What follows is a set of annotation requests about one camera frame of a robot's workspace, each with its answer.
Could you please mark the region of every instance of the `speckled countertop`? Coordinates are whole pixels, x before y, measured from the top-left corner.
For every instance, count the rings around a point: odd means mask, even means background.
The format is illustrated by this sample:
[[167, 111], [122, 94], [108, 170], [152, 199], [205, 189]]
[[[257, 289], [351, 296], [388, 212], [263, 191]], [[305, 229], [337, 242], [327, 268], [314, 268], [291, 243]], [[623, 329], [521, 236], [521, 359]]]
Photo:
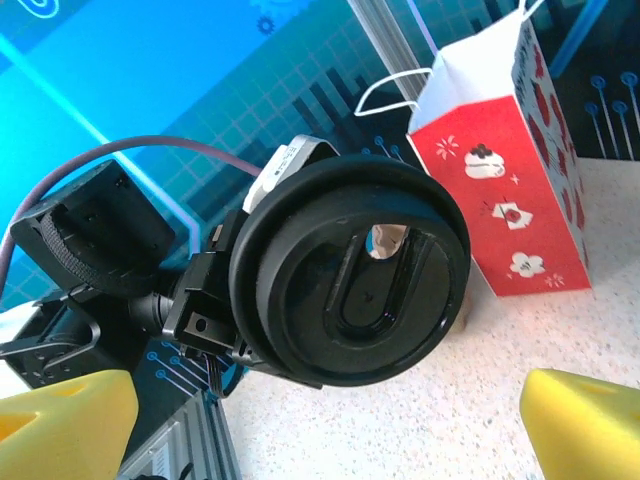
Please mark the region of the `speckled countertop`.
[[542, 480], [518, 413], [529, 370], [640, 388], [640, 165], [581, 171], [593, 291], [498, 300], [474, 272], [466, 330], [395, 379], [315, 391], [249, 374], [224, 403], [243, 477]]

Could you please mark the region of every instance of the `yellow object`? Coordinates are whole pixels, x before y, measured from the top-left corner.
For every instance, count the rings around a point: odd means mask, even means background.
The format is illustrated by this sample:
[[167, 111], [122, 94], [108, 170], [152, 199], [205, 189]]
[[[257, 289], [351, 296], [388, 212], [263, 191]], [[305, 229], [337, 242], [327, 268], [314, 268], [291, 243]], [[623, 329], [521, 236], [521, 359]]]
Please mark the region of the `yellow object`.
[[640, 390], [533, 370], [520, 414], [546, 480], [640, 479]]
[[0, 479], [114, 480], [137, 415], [117, 370], [1, 400]]

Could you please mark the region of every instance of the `cable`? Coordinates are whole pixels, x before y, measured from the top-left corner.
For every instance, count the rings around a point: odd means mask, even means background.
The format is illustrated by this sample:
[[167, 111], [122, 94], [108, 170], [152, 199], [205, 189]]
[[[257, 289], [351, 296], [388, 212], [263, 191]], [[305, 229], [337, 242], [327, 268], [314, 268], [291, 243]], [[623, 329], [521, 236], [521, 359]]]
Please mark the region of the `cable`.
[[233, 391], [240, 383], [242, 374], [244, 373], [244, 368], [238, 364], [231, 366], [231, 368], [233, 368], [233, 375], [231, 376], [231, 380], [229, 380], [229, 384], [225, 389], [222, 387], [222, 371], [220, 370], [220, 362], [218, 358], [212, 357], [208, 353], [204, 353], [203, 356], [207, 364], [207, 373], [209, 374], [209, 389], [211, 390], [211, 393], [213, 393], [220, 399], [227, 398], [233, 393]]
[[186, 148], [187, 150], [193, 150], [194, 152], [201, 153], [208, 157], [215, 157], [231, 166], [253, 175], [254, 177], [257, 177], [260, 173], [260, 168], [224, 152], [219, 148], [212, 147], [205, 143], [196, 142], [195, 140], [171, 137], [168, 135], [143, 135], [140, 137], [124, 138], [122, 140], [105, 143], [104, 145], [88, 150], [60, 165], [40, 180], [40, 182], [38, 182], [38, 184], [29, 192], [27, 197], [18, 206], [18, 209], [11, 217], [9, 225], [7, 225], [7, 230], [2, 237], [2, 243], [0, 244], [0, 299], [2, 299], [4, 287], [7, 283], [11, 257], [13, 256], [13, 251], [16, 247], [16, 243], [13, 241], [13, 238], [11, 238], [11, 234], [9, 232], [11, 225], [20, 219], [20, 217], [22, 217], [22, 215], [24, 215], [31, 207], [36, 205], [58, 182], [79, 168], [84, 167], [100, 157], [119, 152], [121, 150], [154, 145], [181, 147]]

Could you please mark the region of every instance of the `red paper bag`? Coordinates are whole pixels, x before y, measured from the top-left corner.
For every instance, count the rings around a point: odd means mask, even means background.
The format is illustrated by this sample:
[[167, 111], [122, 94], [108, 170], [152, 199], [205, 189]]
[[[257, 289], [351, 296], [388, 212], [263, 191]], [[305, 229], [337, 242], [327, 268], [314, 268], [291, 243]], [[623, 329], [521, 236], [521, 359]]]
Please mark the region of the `red paper bag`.
[[[540, 46], [523, 11], [443, 48], [407, 138], [460, 206], [499, 296], [589, 288], [583, 187]], [[377, 88], [402, 72], [372, 86]]]

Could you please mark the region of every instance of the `white bag handle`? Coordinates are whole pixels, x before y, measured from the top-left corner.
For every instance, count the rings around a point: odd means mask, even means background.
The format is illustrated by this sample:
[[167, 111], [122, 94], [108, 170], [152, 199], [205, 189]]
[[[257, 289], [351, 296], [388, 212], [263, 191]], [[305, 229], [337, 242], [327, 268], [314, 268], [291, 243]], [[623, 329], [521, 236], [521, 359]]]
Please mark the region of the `white bag handle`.
[[529, 10], [526, 10], [526, 8], [527, 8], [526, 7], [527, 0], [520, 0], [520, 4], [518, 5], [518, 9], [522, 10], [522, 23], [524, 23], [527, 20], [529, 20], [531, 15], [536, 13], [536, 10], [540, 7], [540, 5], [542, 5], [544, 3], [544, 1], [545, 0], [537, 0], [536, 3], [534, 3]]
[[418, 75], [421, 73], [432, 73], [432, 70], [426, 67], [416, 68], [414, 70], [406, 70], [404, 72], [394, 73], [393, 75], [389, 75], [388, 77], [378, 80], [377, 82], [372, 84], [369, 88], [367, 88], [367, 90], [365, 90], [365, 92], [362, 94], [362, 97], [360, 97], [360, 101], [358, 102], [358, 106], [356, 106], [356, 109], [353, 112], [353, 114], [356, 117], [366, 117], [367, 115], [374, 115], [376, 113], [388, 112], [389, 110], [395, 110], [396, 108], [402, 108], [402, 107], [413, 108], [415, 106], [419, 109], [420, 106], [418, 105], [418, 102], [415, 102], [413, 100], [407, 100], [404, 102], [398, 102], [391, 105], [387, 105], [386, 107], [372, 108], [371, 110], [362, 111], [362, 107], [364, 107], [364, 102], [367, 101], [367, 99], [369, 98], [369, 95], [371, 95], [371, 93], [380, 85], [384, 85], [385, 83], [395, 80], [396, 78], [409, 77], [411, 75]]

